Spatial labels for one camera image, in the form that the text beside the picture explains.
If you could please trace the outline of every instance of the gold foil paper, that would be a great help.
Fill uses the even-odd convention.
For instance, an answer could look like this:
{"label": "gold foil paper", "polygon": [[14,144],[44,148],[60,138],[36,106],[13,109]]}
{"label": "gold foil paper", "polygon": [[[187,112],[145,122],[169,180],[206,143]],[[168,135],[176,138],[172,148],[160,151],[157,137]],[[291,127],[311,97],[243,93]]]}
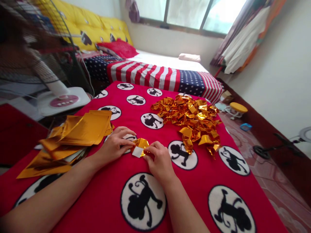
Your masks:
{"label": "gold foil paper", "polygon": [[85,157],[87,146],[99,144],[111,134],[111,111],[90,110],[84,116],[67,116],[63,126],[55,127],[49,138],[40,140],[44,147],[18,178],[64,173]]}
{"label": "gold foil paper", "polygon": [[[139,138],[139,139],[136,139],[135,141],[133,141],[135,143],[135,146],[133,146],[130,150],[131,150],[131,153],[134,152],[134,149],[135,147],[139,147],[139,148],[142,148],[142,149],[145,149],[147,147],[149,147],[149,142],[146,140],[146,139],[143,139],[143,138]],[[143,157],[145,156],[147,153],[142,151],[140,157]]]}
{"label": "gold foil paper", "polygon": [[213,120],[219,112],[215,106],[207,105],[205,100],[193,100],[190,96],[177,95],[175,100],[167,97],[151,106],[152,110],[159,110],[158,116],[163,123],[181,126],[182,140],[187,153],[192,154],[193,142],[204,144],[211,156],[221,147],[220,137],[216,132],[216,125],[220,120]]}

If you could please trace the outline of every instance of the white wall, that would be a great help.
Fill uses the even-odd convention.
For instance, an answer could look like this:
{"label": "white wall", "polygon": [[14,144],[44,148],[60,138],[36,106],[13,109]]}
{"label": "white wall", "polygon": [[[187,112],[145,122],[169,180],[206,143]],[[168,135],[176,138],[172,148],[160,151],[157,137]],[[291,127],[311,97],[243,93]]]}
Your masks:
{"label": "white wall", "polygon": [[[287,138],[311,126],[311,1],[288,0],[246,69],[228,82]],[[311,144],[297,146],[311,158]]]}
{"label": "white wall", "polygon": [[120,3],[118,0],[63,0],[78,7],[90,10],[100,16],[121,19]]}
{"label": "white wall", "polygon": [[136,49],[172,57],[178,57],[181,53],[198,54],[201,64],[215,74],[209,63],[223,39],[132,23],[124,5],[125,0],[120,0],[122,17]]}

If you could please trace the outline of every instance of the yellow headboard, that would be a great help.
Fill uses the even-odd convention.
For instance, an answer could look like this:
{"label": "yellow headboard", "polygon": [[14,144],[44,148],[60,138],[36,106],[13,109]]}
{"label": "yellow headboard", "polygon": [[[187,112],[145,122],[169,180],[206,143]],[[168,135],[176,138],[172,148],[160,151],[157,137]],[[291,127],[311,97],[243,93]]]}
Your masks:
{"label": "yellow headboard", "polygon": [[117,18],[101,17],[89,10],[61,0],[53,0],[53,3],[50,0],[40,0],[37,5],[42,14],[50,18],[55,30],[59,33],[65,33],[67,25],[74,44],[81,50],[96,50],[95,43],[111,42],[118,38],[133,45],[124,21]]}

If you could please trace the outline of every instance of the yellow stool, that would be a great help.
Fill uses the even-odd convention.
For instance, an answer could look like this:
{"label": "yellow stool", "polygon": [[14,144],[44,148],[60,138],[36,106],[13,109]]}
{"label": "yellow stool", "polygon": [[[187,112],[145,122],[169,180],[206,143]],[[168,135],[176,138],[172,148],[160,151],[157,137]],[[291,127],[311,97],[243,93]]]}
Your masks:
{"label": "yellow stool", "polygon": [[222,112],[227,112],[232,115],[232,117],[230,118],[231,120],[234,120],[235,117],[241,118],[242,115],[247,111],[248,110],[246,107],[235,102],[230,103],[230,106],[227,106],[222,110]]}

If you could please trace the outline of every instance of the baseboard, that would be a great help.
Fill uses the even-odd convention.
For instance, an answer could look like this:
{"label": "baseboard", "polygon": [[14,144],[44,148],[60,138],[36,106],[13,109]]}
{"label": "baseboard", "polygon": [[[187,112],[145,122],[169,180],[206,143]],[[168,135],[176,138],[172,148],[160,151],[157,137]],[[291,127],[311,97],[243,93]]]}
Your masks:
{"label": "baseboard", "polygon": [[[225,90],[228,90],[234,97],[234,102],[244,105],[248,112],[242,116],[245,123],[252,125],[252,134],[260,142],[264,148],[281,145],[281,142],[273,135],[279,132],[273,125],[271,125],[262,115],[260,115],[249,103],[247,103],[241,96],[239,96],[228,84],[220,81]],[[272,159],[285,174],[288,180],[301,194],[309,206],[311,206],[311,159],[307,156],[303,158],[294,156],[293,153],[287,149],[279,149],[270,153]]]}

